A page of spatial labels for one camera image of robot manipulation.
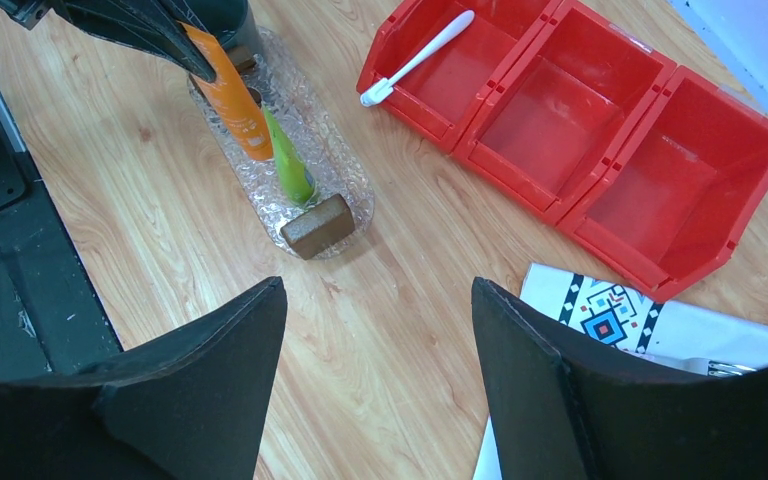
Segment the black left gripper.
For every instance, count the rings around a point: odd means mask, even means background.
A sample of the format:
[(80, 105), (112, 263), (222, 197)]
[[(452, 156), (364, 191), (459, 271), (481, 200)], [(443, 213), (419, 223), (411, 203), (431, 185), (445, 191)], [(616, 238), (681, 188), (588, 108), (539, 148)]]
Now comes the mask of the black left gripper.
[(206, 29), (187, 1), (157, 0), (0, 0), (0, 9), (32, 30), (53, 9), (79, 30), (102, 40), (166, 59), (202, 80), (216, 72), (185, 31)]

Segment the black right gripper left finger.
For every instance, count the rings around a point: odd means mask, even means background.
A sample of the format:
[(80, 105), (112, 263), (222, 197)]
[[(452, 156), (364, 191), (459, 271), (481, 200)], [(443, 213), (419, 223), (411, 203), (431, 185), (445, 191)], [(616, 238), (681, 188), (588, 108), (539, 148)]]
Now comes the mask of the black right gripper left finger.
[(250, 479), (288, 312), (263, 279), (69, 375), (0, 381), (0, 479)]

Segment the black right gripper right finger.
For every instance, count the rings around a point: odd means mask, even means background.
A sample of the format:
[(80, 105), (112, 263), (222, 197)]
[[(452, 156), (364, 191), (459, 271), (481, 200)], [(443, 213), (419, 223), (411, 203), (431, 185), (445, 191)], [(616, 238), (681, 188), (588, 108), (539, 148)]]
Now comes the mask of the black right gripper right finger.
[(768, 479), (768, 366), (703, 377), (604, 345), (475, 278), (505, 479)]

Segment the dark grey mug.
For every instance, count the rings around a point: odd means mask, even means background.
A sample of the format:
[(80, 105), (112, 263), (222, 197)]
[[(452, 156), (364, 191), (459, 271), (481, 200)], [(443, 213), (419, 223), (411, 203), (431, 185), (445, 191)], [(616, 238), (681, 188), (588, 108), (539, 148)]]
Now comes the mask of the dark grey mug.
[(265, 53), (247, 0), (194, 0), (188, 4), (201, 29), (216, 37), (239, 73), (257, 68), (257, 60)]

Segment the orange toothpaste tube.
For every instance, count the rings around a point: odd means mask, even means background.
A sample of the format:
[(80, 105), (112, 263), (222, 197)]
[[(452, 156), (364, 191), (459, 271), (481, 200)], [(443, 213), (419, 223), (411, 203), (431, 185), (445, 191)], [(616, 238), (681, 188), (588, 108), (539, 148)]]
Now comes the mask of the orange toothpaste tube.
[(208, 103), (249, 158), (271, 160), (274, 150), (264, 114), (219, 41), (197, 27), (182, 27), (216, 73), (212, 82), (196, 80)]

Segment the green toothpaste tube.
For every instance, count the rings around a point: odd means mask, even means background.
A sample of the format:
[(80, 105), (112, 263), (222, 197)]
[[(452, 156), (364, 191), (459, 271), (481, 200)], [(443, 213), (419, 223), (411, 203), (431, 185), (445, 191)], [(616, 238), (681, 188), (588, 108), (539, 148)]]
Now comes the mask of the green toothpaste tube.
[(316, 193), (315, 180), (278, 120), (266, 107), (262, 111), (269, 128), (276, 173), (282, 190), (291, 203), (305, 206)]

